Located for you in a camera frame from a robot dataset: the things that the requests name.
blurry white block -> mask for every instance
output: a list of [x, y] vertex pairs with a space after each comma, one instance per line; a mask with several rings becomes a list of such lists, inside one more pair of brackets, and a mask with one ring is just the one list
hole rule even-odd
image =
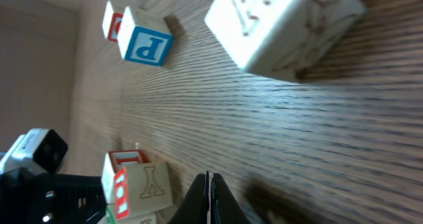
[[114, 214], [114, 204], [107, 205], [106, 219], [109, 224], [156, 224], [157, 216], [154, 212], [145, 215], [138, 215], [136, 217], [125, 218], [121, 220], [116, 219]]
[[122, 23], [123, 13], [123, 7], [117, 6], [111, 1], [107, 1], [102, 24], [104, 37], [106, 39], [112, 42], [117, 42], [120, 25]]
[[166, 163], [123, 167], [114, 176], [116, 219], [144, 215], [173, 204]]
[[126, 7], [118, 44], [122, 58], [160, 66], [173, 37], [164, 19], [141, 9]]
[[359, 0], [215, 0], [205, 22], [240, 69], [296, 81], [364, 13]]
[[148, 163], [147, 157], [140, 150], [109, 151], [104, 158], [101, 184], [103, 187], [106, 203], [114, 203], [113, 178], [114, 175], [126, 165]]

wooden block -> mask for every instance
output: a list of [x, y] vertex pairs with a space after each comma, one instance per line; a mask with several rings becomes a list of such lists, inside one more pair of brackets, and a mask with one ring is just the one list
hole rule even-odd
[[173, 37], [165, 20], [141, 9], [126, 7], [118, 44], [122, 58], [160, 66]]
[[117, 220], [144, 215], [173, 204], [166, 163], [122, 167], [114, 176]]
[[121, 220], [116, 219], [114, 214], [114, 204], [106, 207], [106, 220], [108, 224], [156, 224], [157, 216], [154, 212], [145, 215], [138, 215], [136, 217], [125, 218]]
[[359, 0], [215, 0], [205, 22], [240, 69], [297, 81], [364, 13]]
[[129, 151], [109, 151], [104, 158], [103, 172], [101, 175], [101, 184], [104, 197], [108, 204], [114, 203], [113, 178], [114, 175], [126, 165], [139, 163], [148, 163], [147, 157], [140, 150]]
[[112, 42], [117, 42], [123, 13], [123, 7], [116, 5], [111, 1], [107, 1], [102, 24], [104, 37], [106, 39]]

wooden surface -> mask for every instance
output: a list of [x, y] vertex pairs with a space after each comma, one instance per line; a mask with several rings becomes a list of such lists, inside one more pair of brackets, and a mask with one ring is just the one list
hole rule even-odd
[[204, 24], [213, 0], [113, 0], [166, 16], [175, 37], [164, 67], [122, 61], [106, 1], [81, 12], [67, 172], [100, 175], [107, 150], [139, 142], [168, 162], [176, 204], [209, 170], [253, 223], [254, 207], [423, 223], [422, 0], [363, 0], [367, 17], [302, 84], [238, 70]]
[[0, 151], [32, 128], [69, 141], [77, 19], [37, 0], [0, 0]]

alphabet block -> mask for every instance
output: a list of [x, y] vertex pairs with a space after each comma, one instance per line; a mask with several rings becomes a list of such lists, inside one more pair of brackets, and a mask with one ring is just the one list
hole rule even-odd
[[215, 0], [205, 22], [240, 69], [295, 82], [364, 13], [359, 0]]
[[108, 204], [114, 203], [113, 178], [114, 175], [126, 165], [148, 163], [147, 157], [140, 150], [129, 151], [109, 151], [104, 158], [103, 172], [101, 175], [101, 184], [104, 197]]
[[166, 163], [121, 168], [114, 176], [116, 219], [135, 217], [173, 204]]
[[172, 40], [165, 20], [141, 9], [125, 8], [118, 35], [123, 59], [146, 65], [162, 65]]
[[106, 11], [104, 12], [103, 18], [103, 32], [104, 37], [112, 42], [117, 42], [120, 25], [122, 23], [122, 17], [124, 8], [117, 6], [111, 1], [107, 1]]
[[138, 215], [136, 217], [125, 218], [121, 220], [116, 219], [114, 214], [114, 204], [107, 205], [106, 207], [106, 223], [107, 224], [156, 224], [157, 216], [154, 212], [145, 215]]

